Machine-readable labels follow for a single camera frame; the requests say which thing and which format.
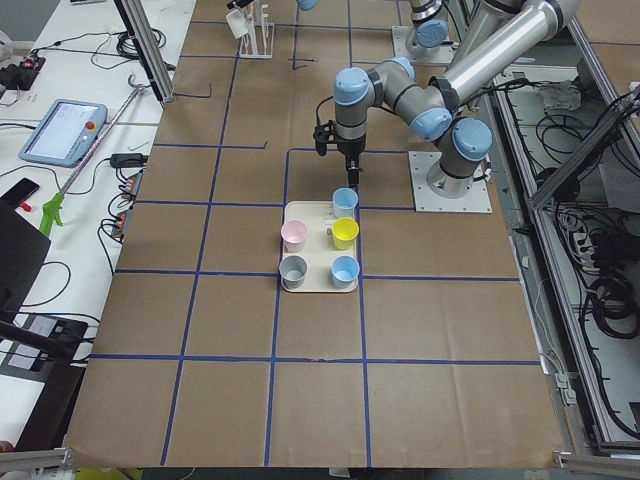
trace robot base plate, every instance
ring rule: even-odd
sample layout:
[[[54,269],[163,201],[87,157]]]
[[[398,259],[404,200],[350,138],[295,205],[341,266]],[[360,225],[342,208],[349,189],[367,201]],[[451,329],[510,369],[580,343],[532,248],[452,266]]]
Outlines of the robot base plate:
[[[436,213],[492,213],[489,193],[484,181],[473,182],[471,190],[462,198],[444,198],[427,185],[427,172],[439,159],[440,152],[409,152],[409,167],[416,212]],[[480,167],[475,177],[482,175]]]
[[[421,50],[415,54],[407,50],[406,40],[413,27],[391,27],[393,51],[396,57],[406,57],[413,65],[446,66],[453,60],[451,45]]]

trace cup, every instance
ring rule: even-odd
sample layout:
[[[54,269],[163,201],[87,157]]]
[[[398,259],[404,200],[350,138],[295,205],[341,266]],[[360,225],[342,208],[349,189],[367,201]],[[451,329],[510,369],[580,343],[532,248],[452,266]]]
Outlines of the cup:
[[[249,23],[238,9],[234,8],[227,14],[227,23],[229,24],[229,28],[231,28],[231,33],[233,33],[236,39],[249,33]]]
[[[288,290],[293,290],[304,282],[304,277],[307,274],[307,262],[298,255],[291,255],[282,259],[279,271],[282,285]]]
[[[284,247],[287,252],[301,251],[308,235],[307,226],[300,220],[290,220],[280,229],[280,236],[284,240]]]
[[[353,217],[358,204],[358,194],[350,188],[339,188],[333,192],[333,215],[336,218]]]
[[[360,227],[358,223],[348,217],[339,218],[331,227],[333,244],[338,250],[347,250],[353,246],[353,242],[358,238]]]
[[[336,288],[347,288],[359,274],[360,264],[348,255],[336,258],[331,266],[331,277]]]

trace green handle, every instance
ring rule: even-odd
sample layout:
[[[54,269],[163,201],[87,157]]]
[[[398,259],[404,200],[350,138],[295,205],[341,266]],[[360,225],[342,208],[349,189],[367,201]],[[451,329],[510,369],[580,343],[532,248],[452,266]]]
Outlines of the green handle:
[[[51,234],[51,227],[55,221],[58,226],[62,226],[62,219],[60,218],[60,209],[62,208],[62,201],[64,200],[64,193],[56,193],[51,200],[42,206],[42,221],[40,222],[40,231],[45,237],[49,237]]]

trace white tray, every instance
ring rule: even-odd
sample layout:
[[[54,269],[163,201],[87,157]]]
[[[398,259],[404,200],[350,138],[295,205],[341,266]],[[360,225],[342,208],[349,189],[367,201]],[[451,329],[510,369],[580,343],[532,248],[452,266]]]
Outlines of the white tray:
[[[331,279],[331,265],[333,261],[343,255],[357,260],[355,242],[348,250],[338,250],[333,245],[331,226],[336,221],[333,216],[332,202],[290,202],[284,209],[284,221],[300,220],[309,230],[309,236],[301,252],[290,253],[283,248],[282,258],[299,255],[307,262],[307,276],[298,288],[289,290],[293,293],[348,293],[358,286],[356,279],[347,288],[336,288]]]

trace pink cup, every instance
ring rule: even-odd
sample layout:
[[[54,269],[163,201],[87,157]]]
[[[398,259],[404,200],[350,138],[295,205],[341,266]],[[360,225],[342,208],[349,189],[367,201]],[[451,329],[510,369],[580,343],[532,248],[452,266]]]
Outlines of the pink cup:
[[[280,235],[287,252],[299,252],[304,248],[309,230],[300,220],[290,220],[282,226]]]

